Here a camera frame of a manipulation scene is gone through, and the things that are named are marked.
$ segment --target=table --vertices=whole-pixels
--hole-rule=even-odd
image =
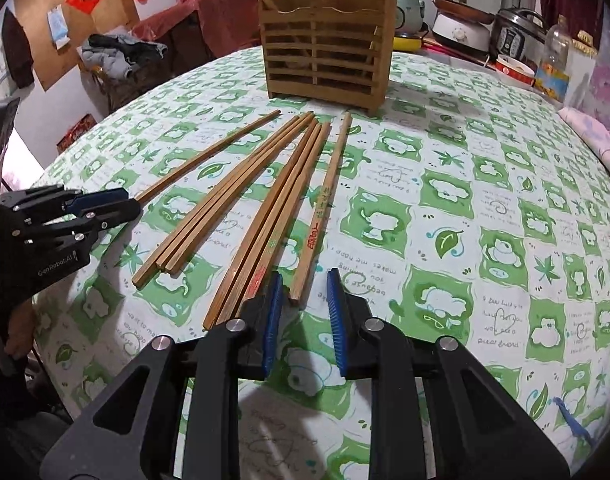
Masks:
[[[242,476],[367,478],[370,388],[347,383],[335,365],[325,302],[332,267],[407,335],[466,343],[576,468],[589,449],[551,399],[562,397],[594,436],[610,416],[610,179],[552,107],[493,75],[394,54],[390,79],[378,117],[354,111],[307,309],[284,310],[271,378],[240,383]],[[283,111],[278,120],[156,197],[137,225],[100,241],[89,266],[39,295],[36,339],[73,416],[154,336],[201,335],[220,279],[294,145],[181,275],[137,291],[132,273],[155,245],[279,124],[312,109],[333,122],[335,136],[343,108],[268,101],[261,50],[243,50],[117,111],[38,182],[124,186],[134,195],[274,108]],[[279,270],[288,285],[332,149],[333,140],[284,243]]]

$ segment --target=pressure cooker lid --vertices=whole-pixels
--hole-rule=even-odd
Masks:
[[[534,36],[541,43],[545,43],[545,37],[547,36],[547,29],[545,27],[545,20],[543,17],[534,12],[531,9],[517,9],[512,7],[511,9],[501,9],[498,11],[498,15],[502,18],[509,20],[518,27],[522,28],[532,36]],[[543,26],[535,23],[533,18],[538,19]]]

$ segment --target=folded clothes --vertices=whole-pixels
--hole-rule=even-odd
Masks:
[[[167,46],[131,34],[92,34],[81,46],[85,66],[99,66],[112,79],[125,79],[150,61],[162,59]]]
[[[558,114],[600,158],[610,173],[610,131],[600,121],[574,108],[562,108]]]

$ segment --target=red and white bowl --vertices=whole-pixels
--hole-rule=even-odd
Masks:
[[[534,84],[534,71],[517,59],[499,54],[496,59],[498,78],[509,86],[530,89]]]

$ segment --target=wooden basket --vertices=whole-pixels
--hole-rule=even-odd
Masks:
[[[259,0],[270,98],[289,94],[376,113],[389,82],[396,0]]]

